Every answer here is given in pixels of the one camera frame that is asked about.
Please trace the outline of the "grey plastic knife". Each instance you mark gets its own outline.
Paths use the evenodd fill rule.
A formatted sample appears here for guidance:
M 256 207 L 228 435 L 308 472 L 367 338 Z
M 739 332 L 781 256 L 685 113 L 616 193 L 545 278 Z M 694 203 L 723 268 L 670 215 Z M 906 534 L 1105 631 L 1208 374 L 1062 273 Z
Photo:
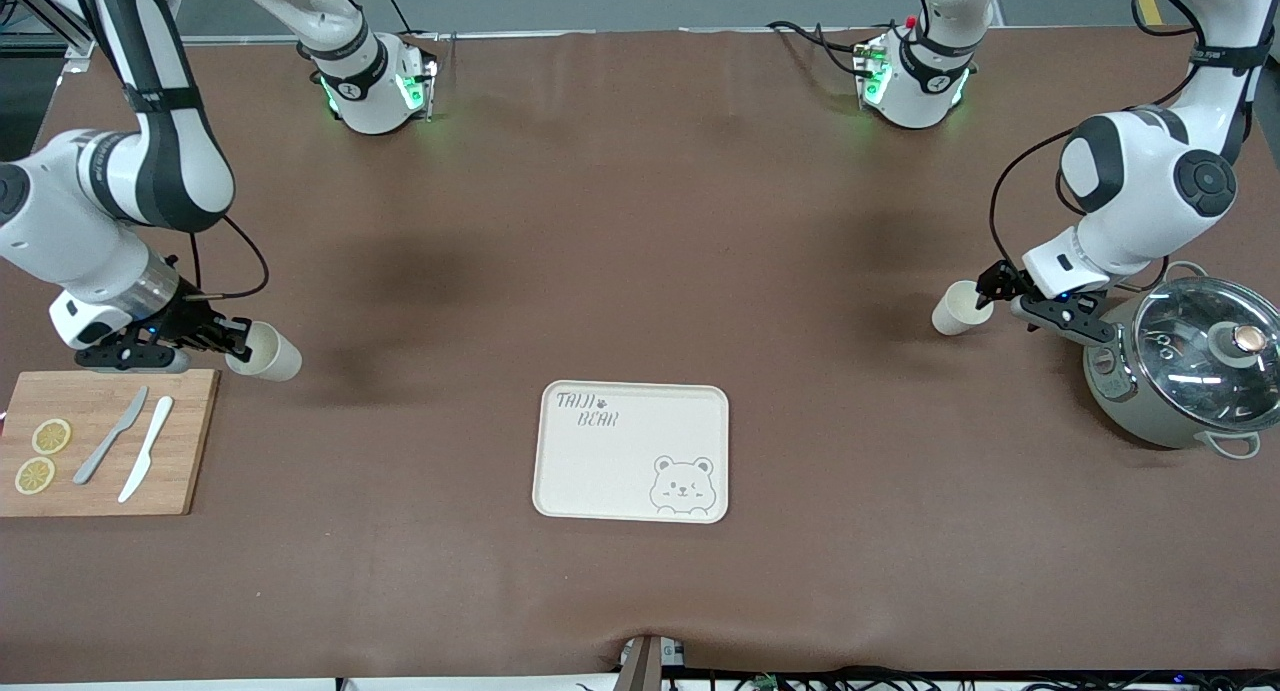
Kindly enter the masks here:
M 72 479 L 74 485 L 87 485 L 87 482 L 92 480 L 99 467 L 102 465 L 102 459 L 105 459 L 106 454 L 109 454 L 109 450 L 113 448 L 115 441 L 123 435 L 123 433 L 134 425 L 147 398 L 148 386 L 141 386 L 134 398 L 131 401 L 131 404 L 128 404 L 120 418 L 118 418 L 116 424 L 110 427 L 109 433 L 106 433 L 106 436 L 95 448 L 93 453 L 79 466 Z

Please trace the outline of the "brown table mat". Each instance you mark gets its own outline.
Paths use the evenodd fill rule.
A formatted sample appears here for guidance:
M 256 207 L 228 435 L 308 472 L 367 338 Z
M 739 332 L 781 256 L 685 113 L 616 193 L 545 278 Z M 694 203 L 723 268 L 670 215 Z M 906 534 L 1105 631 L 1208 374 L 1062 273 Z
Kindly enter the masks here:
M 1149 102 L 1187 38 L 995 29 L 892 129 L 769 32 L 457 41 L 433 122 L 334 122 L 292 47 L 188 58 L 303 354 L 223 377 L 189 514 L 0 520 L 0 683 L 595 671 L 635 635 L 745 671 L 1280 668 L 1280 441 L 1117 433 L 1000 312 L 989 189 Z M 718 386 L 717 523 L 552 518 L 557 380 Z

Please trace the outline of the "cream bear print tray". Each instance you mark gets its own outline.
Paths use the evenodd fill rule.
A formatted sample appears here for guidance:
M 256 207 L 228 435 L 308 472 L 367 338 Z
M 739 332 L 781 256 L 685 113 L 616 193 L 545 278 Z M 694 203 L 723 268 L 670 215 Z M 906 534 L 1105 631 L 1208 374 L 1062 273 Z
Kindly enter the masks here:
M 531 499 L 552 518 L 722 521 L 730 509 L 727 395 L 710 385 L 549 384 Z

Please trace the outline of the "glass pot lid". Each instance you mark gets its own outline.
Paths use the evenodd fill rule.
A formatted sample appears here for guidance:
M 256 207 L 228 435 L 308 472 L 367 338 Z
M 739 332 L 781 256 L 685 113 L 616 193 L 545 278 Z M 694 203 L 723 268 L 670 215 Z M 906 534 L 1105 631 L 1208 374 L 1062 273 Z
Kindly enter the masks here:
M 1280 308 L 1215 276 L 1164 282 L 1135 314 L 1140 371 L 1184 416 L 1228 433 L 1280 424 Z

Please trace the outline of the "white plastic cup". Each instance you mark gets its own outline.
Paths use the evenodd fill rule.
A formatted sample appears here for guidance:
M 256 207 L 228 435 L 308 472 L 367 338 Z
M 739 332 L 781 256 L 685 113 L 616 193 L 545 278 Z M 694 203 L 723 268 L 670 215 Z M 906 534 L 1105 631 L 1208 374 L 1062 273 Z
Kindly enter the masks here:
M 979 305 L 977 282 L 960 280 L 951 284 L 931 314 L 931 322 L 938 334 L 956 337 L 984 325 L 995 314 L 995 305 Z
M 227 353 L 224 360 L 232 372 L 268 383 L 287 383 L 302 367 L 301 352 L 269 322 L 251 322 L 244 340 L 247 360 Z

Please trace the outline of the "table edge clamp bracket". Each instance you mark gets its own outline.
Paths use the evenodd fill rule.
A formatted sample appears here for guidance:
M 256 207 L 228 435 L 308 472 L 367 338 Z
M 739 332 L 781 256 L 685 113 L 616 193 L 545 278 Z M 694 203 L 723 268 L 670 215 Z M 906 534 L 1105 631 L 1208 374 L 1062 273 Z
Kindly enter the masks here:
M 684 691 L 677 676 L 685 668 L 682 641 L 655 635 L 636 636 L 623 646 L 612 691 Z

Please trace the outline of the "bamboo cutting board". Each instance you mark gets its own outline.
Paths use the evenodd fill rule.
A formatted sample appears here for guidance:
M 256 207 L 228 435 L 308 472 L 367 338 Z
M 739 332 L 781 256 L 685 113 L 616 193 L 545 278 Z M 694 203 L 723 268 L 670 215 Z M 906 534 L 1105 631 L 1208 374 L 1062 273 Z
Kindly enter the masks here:
M 0 518 L 114 517 L 114 514 L 184 514 L 189 511 L 209 433 L 219 375 L 192 369 L 183 375 L 97 375 L 88 371 L 20 372 L 0 433 Z M 115 441 L 87 485 L 72 481 L 131 404 L 141 386 L 148 398 L 129 430 Z M 163 395 L 175 404 L 152 450 L 152 466 L 127 503 L 116 498 L 145 440 Z M 70 444 L 50 456 L 58 473 L 40 494 L 24 496 L 14 476 L 24 459 L 38 454 L 31 435 L 46 418 L 67 418 Z

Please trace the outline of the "white plastic knife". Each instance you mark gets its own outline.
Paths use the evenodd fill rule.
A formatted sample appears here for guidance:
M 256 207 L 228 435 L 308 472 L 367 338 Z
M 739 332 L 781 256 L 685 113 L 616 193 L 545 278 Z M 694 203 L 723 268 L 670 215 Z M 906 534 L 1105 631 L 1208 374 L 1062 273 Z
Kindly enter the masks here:
M 124 486 L 122 488 L 116 498 L 116 502 L 119 504 L 124 504 L 131 498 L 133 498 L 136 491 L 145 481 L 152 466 L 152 450 L 161 435 L 163 427 L 165 426 L 174 404 L 175 399 L 172 398 L 172 395 L 163 395 L 163 398 L 157 401 L 157 404 L 150 418 L 146 435 L 140 447 L 137 458 L 134 459 L 134 465 L 129 472 L 128 479 L 124 482 Z

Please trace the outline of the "aluminium frame profile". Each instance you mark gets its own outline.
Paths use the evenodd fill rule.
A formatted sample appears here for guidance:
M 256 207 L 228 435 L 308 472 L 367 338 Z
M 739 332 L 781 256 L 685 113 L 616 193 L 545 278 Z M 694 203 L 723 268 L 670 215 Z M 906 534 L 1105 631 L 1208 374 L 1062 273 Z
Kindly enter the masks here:
M 69 58 L 88 58 L 93 50 L 93 29 L 84 20 L 78 0 L 15 0 L 31 13 L 50 35 L 67 45 Z

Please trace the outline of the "olive green electric pot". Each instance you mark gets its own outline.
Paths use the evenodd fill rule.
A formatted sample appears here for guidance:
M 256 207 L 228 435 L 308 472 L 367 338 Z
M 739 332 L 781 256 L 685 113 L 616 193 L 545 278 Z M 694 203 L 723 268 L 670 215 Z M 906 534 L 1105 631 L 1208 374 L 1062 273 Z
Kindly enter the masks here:
M 1184 271 L 1181 276 L 1211 276 L 1197 264 L 1179 261 L 1171 264 L 1170 270 L 1178 267 Z M 1117 337 L 1108 346 L 1088 346 L 1082 354 L 1082 367 L 1091 394 L 1115 425 L 1148 444 L 1175 450 L 1203 447 L 1226 459 L 1257 457 L 1261 449 L 1260 435 L 1265 430 L 1228 433 L 1202 425 L 1164 401 L 1140 371 L 1135 346 L 1135 314 L 1146 296 L 1174 278 L 1180 276 L 1174 276 L 1171 271 L 1164 273 L 1151 290 L 1103 314 L 1105 321 L 1115 322 Z

